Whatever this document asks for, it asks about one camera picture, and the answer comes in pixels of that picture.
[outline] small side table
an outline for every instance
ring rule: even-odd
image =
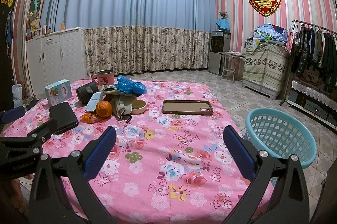
[[[239,60],[241,60],[242,58],[245,58],[246,54],[245,53],[241,53],[241,52],[235,52],[235,51],[230,51],[230,52],[225,52],[225,53],[221,53],[221,58],[223,59],[223,70],[222,70],[222,75],[221,75],[221,79],[223,79],[223,75],[225,74],[225,71],[227,72],[232,72],[233,73],[233,82],[235,82],[235,70],[237,68],[238,63],[240,63]],[[226,68],[226,58],[228,58],[228,61],[230,59],[234,60],[234,69],[227,69]]]

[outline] white lace cloth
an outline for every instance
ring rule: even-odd
[[[299,82],[293,81],[292,88],[294,88],[297,91],[302,92],[303,94],[306,94],[319,102],[325,104],[326,106],[329,106],[333,110],[337,111],[337,102],[328,98],[325,94],[320,93],[319,91],[316,91],[313,88],[309,88],[307,86],[302,85]]]

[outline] basket rim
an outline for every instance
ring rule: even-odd
[[[284,116],[284,115],[287,115],[289,117],[290,120],[293,120],[295,121],[295,123],[299,123],[300,126],[303,127],[303,130],[307,132],[307,138],[309,138],[308,140],[311,141],[312,143],[315,144],[316,146],[316,149],[312,155],[312,157],[307,160],[307,161],[304,161],[304,162],[301,162],[301,166],[302,168],[307,168],[309,167],[312,162],[314,162],[314,160],[316,159],[316,156],[317,156],[317,144],[316,144],[316,141],[315,141],[315,138],[313,137],[312,133],[308,130],[308,128],[301,122],[299,121],[298,119],[294,118],[293,116],[289,115],[288,113],[285,113],[285,112],[282,112],[280,110],[277,110],[277,109],[273,109],[273,108],[256,108],[256,109],[253,109],[251,110],[247,117],[246,117],[246,131],[247,133],[249,134],[249,136],[256,142],[260,143],[264,149],[272,156],[272,157],[276,157],[276,158],[283,158],[281,156],[279,156],[277,153],[275,153],[273,150],[271,150],[270,148],[267,147],[266,144],[264,144],[261,139],[259,137],[257,137],[256,133],[254,133],[254,130],[253,130],[253,127],[250,123],[250,120],[252,119],[252,115],[257,115],[257,114],[262,114],[262,113],[269,113],[271,114],[271,112],[275,113],[276,115],[277,114],[281,114],[281,116]]]

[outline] tissue box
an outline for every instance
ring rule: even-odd
[[[63,79],[44,88],[50,106],[62,103],[72,97],[70,81]]]

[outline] ribbed black container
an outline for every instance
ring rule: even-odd
[[[98,93],[98,87],[95,82],[90,82],[77,88],[76,93],[82,104],[87,104],[94,93]]]

